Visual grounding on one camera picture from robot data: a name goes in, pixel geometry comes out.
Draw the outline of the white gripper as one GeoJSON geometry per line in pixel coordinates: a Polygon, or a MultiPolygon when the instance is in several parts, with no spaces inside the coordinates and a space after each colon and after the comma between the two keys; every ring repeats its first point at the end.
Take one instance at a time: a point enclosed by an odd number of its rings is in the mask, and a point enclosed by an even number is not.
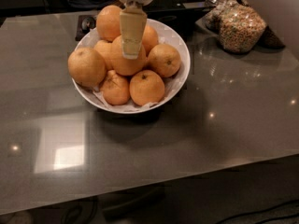
{"type": "MultiPolygon", "coordinates": [[[[147,6],[153,0],[119,0],[123,4],[133,2],[147,6]]],[[[126,59],[135,60],[141,50],[142,37],[147,23],[147,14],[142,7],[126,7],[120,13],[122,54],[126,59]]]]}

